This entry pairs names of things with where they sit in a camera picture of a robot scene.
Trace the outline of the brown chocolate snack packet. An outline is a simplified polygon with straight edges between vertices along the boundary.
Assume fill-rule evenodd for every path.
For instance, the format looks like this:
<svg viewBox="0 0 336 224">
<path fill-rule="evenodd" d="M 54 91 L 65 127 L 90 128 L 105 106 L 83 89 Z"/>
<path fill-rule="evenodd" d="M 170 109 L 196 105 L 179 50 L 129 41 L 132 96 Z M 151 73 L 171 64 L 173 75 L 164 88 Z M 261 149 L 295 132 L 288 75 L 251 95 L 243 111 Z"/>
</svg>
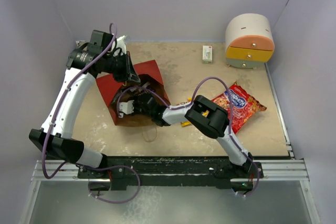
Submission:
<svg viewBox="0 0 336 224">
<path fill-rule="evenodd" d="M 148 93 L 148 90 L 154 91 L 155 89 L 152 86 L 152 83 L 145 82 L 144 84 L 140 86 L 134 86 L 129 90 L 129 93 L 131 95 L 141 95 L 142 93 Z"/>
</svg>

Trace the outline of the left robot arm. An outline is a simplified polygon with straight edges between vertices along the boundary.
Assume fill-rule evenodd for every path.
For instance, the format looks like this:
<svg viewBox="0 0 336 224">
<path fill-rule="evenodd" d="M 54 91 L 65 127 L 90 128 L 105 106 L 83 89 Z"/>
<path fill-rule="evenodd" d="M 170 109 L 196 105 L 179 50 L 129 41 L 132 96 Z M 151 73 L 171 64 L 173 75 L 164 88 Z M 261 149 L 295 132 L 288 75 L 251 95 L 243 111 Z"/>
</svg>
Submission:
<svg viewBox="0 0 336 224">
<path fill-rule="evenodd" d="M 94 30 L 89 42 L 74 49 L 69 54 L 64 81 L 51 112 L 39 129 L 29 133 L 29 139 L 45 156 L 90 166 L 90 173 L 96 178 L 108 172 L 104 156 L 72 139 L 73 129 L 83 100 L 98 74 L 110 73 L 120 83 L 140 82 L 125 40 L 125 36 L 115 38 L 113 34 Z"/>
</svg>

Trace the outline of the large red snack bag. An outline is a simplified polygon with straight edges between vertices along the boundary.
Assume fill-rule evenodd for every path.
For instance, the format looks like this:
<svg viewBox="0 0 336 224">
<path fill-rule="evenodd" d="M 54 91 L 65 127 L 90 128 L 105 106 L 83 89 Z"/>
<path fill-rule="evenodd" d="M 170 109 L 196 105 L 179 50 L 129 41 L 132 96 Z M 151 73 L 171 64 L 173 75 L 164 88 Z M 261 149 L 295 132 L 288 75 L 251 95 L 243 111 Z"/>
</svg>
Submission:
<svg viewBox="0 0 336 224">
<path fill-rule="evenodd" d="M 237 133 L 255 113 L 267 110 L 264 105 L 247 93 L 237 82 L 234 82 L 229 87 L 229 93 L 233 104 L 232 129 L 234 133 Z"/>
</svg>

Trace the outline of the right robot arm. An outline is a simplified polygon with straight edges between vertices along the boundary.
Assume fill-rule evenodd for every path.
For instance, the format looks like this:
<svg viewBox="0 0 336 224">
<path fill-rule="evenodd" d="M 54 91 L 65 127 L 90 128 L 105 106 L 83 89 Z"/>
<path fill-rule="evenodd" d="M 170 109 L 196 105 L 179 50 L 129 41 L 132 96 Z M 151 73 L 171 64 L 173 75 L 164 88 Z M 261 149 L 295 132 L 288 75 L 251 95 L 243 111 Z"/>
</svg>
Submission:
<svg viewBox="0 0 336 224">
<path fill-rule="evenodd" d="M 135 114 L 148 116 L 157 126 L 170 126 L 189 121 L 203 135 L 216 139 L 229 157 L 234 173 L 246 177 L 252 171 L 253 157 L 233 132 L 228 112 L 198 95 L 194 102 L 181 107 L 159 104 L 153 95 L 145 93 L 132 98 Z"/>
</svg>

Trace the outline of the red paper bag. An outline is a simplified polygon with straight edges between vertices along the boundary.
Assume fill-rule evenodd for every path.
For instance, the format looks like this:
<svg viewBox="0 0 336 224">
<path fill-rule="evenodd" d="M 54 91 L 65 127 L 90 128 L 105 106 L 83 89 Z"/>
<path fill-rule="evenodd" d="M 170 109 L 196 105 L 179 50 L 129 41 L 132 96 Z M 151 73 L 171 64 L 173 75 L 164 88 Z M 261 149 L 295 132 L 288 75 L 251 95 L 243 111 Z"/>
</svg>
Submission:
<svg viewBox="0 0 336 224">
<path fill-rule="evenodd" d="M 116 126 L 143 127 L 153 124 L 147 115 L 125 115 L 120 118 L 117 114 L 117 102 L 127 102 L 131 96 L 139 96 L 146 93 L 145 90 L 137 89 L 136 86 L 152 90 L 159 95 L 167 104 L 170 104 L 166 94 L 162 75 L 155 60 L 150 60 L 134 65 L 141 83 L 127 82 L 118 83 L 111 74 L 100 77 L 96 80 L 101 96 L 108 108 L 111 118 Z"/>
</svg>

